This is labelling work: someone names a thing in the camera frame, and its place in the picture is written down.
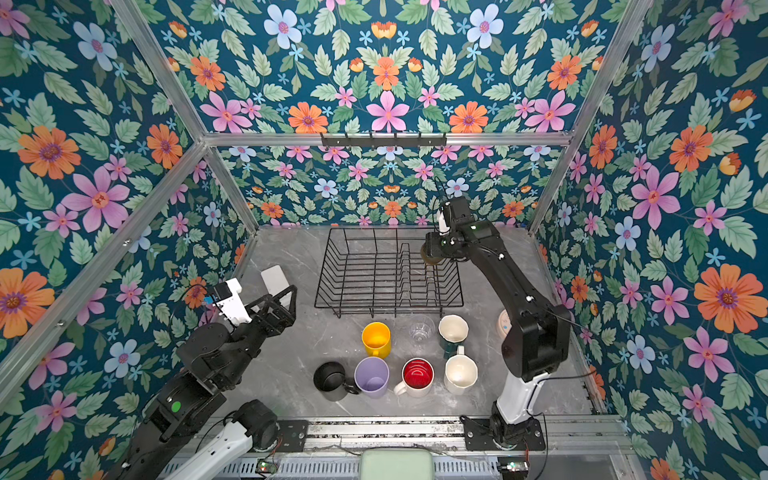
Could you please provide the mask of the black mug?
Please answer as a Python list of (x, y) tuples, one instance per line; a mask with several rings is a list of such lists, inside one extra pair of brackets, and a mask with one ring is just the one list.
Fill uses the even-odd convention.
[(325, 362), (314, 372), (313, 383), (322, 396), (331, 402), (340, 402), (348, 395), (359, 395), (360, 389), (346, 375), (345, 367), (336, 361)]

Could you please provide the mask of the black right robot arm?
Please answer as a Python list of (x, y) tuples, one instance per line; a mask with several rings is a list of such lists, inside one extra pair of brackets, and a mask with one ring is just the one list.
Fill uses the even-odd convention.
[(531, 408), (543, 383), (568, 358), (572, 315), (529, 281), (494, 224), (475, 218), (466, 198), (442, 201), (437, 222), (437, 229), (425, 237), (425, 262), (471, 262), (509, 316), (510, 328), (501, 345), (508, 375), (492, 405), (489, 430), (496, 444), (514, 446), (537, 424)]

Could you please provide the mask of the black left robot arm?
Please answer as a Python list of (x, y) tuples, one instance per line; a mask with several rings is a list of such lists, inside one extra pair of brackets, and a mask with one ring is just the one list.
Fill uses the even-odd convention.
[(246, 321), (195, 329), (178, 353), (183, 367), (149, 403), (109, 479), (156, 479), (226, 402), (264, 342), (296, 320), (297, 287), (266, 294), (245, 306)]

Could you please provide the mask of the gold glitter cup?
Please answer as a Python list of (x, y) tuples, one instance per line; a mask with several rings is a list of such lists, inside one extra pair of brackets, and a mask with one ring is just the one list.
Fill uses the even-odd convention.
[(430, 255), (427, 252), (425, 246), (422, 246), (422, 248), (420, 249), (420, 256), (421, 256), (422, 260), (424, 261), (424, 263), (426, 265), (429, 265), (429, 266), (439, 265), (443, 261), (443, 258), (440, 257), (440, 256)]

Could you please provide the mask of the yellow plastic mug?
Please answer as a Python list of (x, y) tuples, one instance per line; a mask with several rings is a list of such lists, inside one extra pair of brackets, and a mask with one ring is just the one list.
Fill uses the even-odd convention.
[(386, 324), (369, 323), (362, 331), (361, 340), (368, 356), (385, 359), (390, 355), (392, 337)]

